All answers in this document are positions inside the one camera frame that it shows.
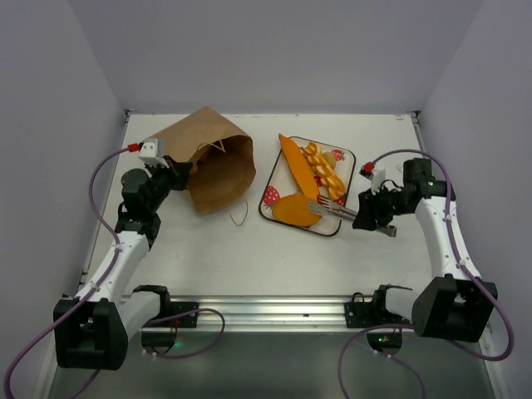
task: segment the orange toy vegetable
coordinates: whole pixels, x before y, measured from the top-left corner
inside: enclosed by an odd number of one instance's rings
[[[298,184],[299,189],[309,199],[316,200],[319,195],[319,188],[316,185],[316,180],[314,180],[314,173],[303,154],[301,154],[298,145],[284,135],[279,135],[279,140],[292,177]]]
[[[293,194],[278,200],[272,208],[275,219],[292,226],[308,227],[322,217],[308,210],[308,198],[303,194]]]

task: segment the brown paper bag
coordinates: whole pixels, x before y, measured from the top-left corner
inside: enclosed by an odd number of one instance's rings
[[[253,182],[251,137],[212,108],[201,108],[152,137],[165,142],[165,155],[176,162],[198,166],[188,187],[198,213],[232,204]]]

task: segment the tray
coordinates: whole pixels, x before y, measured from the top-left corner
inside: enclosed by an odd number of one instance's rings
[[[344,197],[338,200],[338,203],[345,205],[347,196],[349,195],[349,186],[351,185],[352,175],[355,170],[355,164],[357,163],[357,158],[355,157],[355,155],[350,150],[346,150],[345,148],[339,148],[334,145],[323,144],[315,140],[304,139],[302,137],[290,137],[290,139],[296,142],[302,152],[303,149],[308,145],[308,143],[314,141],[322,147],[322,152],[333,152],[336,155],[337,163],[336,168],[334,168],[334,170],[336,171],[338,177],[346,185],[346,194]],[[327,190],[325,190],[324,187],[320,186],[318,176],[315,177],[317,178],[318,187],[320,187],[320,193],[322,195],[327,196]],[[307,228],[285,224],[276,220],[273,217],[272,208],[275,201],[286,195],[291,195],[298,192],[298,186],[293,180],[292,174],[290,173],[290,169],[288,168],[288,163],[283,156],[283,152],[280,151],[277,157],[277,161],[273,166],[272,174],[269,176],[268,183],[266,184],[266,187],[264,189],[262,199],[259,203],[260,215],[266,220],[270,220],[274,223],[284,224],[288,227],[291,227],[292,229],[300,229],[308,231],[309,233],[322,235],[324,237],[332,237],[333,235],[335,235],[338,230],[340,230],[342,221],[334,217],[325,216],[319,222]]]

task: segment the strawberry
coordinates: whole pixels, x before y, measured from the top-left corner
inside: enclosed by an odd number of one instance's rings
[[[334,154],[334,158],[336,159],[336,161],[346,159],[346,155],[343,153],[342,150],[332,150],[331,152]]]
[[[263,202],[266,205],[266,208],[272,208],[273,204],[281,199],[279,192],[272,186],[268,186],[266,192],[264,193]]]
[[[338,198],[336,201],[334,201],[340,206],[346,206],[346,197],[345,195],[342,198]]]

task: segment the table surface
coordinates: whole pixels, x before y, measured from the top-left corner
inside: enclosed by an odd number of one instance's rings
[[[138,142],[185,115],[133,115],[124,145]],[[372,293],[394,283],[421,291],[431,279],[423,233],[414,215],[398,217],[397,237],[353,230],[342,224],[325,238],[275,224],[259,215],[264,186],[279,153],[278,133],[348,148],[356,169],[389,150],[419,149],[409,115],[226,115],[254,141],[255,180],[245,198],[227,209],[197,215],[187,192],[172,192],[161,205],[159,237],[135,271],[126,293],[141,284],[165,285],[172,295],[348,295]],[[401,166],[409,155],[393,155],[380,165],[401,183]],[[104,217],[116,223],[122,175],[141,168],[136,155],[120,156]],[[347,206],[358,209],[357,195],[369,181],[355,174]],[[248,217],[241,227],[233,224]],[[103,260],[112,239],[100,228],[90,274]]]

